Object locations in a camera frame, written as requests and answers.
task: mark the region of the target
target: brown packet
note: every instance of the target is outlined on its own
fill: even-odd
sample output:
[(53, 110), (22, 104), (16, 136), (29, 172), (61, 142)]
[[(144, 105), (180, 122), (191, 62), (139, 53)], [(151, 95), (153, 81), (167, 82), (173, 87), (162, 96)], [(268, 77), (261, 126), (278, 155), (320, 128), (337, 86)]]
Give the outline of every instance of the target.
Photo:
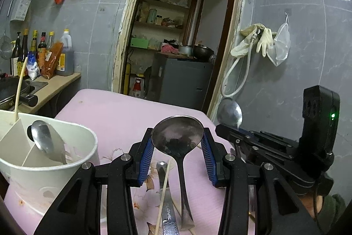
[(42, 75), (48, 80), (54, 75), (63, 46), (64, 44), (62, 42), (55, 42), (48, 55), (45, 57)]

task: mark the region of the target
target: gray refrigerator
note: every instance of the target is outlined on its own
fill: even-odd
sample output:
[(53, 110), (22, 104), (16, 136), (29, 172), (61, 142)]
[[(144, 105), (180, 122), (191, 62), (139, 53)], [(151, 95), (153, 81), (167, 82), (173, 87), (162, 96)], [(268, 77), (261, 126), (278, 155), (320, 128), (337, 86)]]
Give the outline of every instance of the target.
[(212, 70), (209, 62), (156, 53), (147, 100), (201, 110)]

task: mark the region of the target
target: green box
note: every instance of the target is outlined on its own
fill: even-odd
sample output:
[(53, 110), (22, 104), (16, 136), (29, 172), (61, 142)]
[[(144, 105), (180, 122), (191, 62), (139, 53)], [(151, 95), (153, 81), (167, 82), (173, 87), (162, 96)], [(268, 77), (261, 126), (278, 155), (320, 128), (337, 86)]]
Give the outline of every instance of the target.
[(132, 38), (131, 39), (131, 47), (138, 47), (138, 48), (148, 48), (149, 40), (147, 39), (140, 39), (140, 38)]

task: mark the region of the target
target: green sleeve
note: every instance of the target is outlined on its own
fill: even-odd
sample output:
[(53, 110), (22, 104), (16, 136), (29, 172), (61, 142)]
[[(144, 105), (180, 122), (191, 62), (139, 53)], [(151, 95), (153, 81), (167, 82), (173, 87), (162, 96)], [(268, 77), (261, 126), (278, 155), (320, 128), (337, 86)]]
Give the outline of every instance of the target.
[(341, 195), (328, 195), (324, 198), (323, 207), (317, 216), (324, 233), (330, 230), (331, 226), (335, 224), (345, 209), (346, 204)]

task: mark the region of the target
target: white plastic container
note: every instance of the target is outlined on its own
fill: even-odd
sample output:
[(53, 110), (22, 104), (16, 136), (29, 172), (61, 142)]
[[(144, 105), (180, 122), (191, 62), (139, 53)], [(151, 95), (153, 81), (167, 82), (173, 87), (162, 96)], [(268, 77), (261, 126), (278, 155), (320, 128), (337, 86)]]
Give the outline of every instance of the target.
[[(84, 162), (99, 165), (97, 137), (78, 124), (23, 113), (18, 116), (19, 120), (13, 124), (14, 113), (0, 111), (0, 171), (16, 194), (44, 215)], [(68, 164), (48, 159), (27, 137), (27, 127), (36, 120), (47, 122), (60, 134)]]
[(64, 44), (64, 47), (62, 48), (62, 52), (60, 55), (59, 62), (57, 63), (55, 73), (56, 75), (60, 76), (70, 76), (73, 74), (73, 69), (75, 65), (75, 51), (72, 48), (72, 39), (68, 29), (64, 30), (64, 34), (62, 35), (60, 41)]

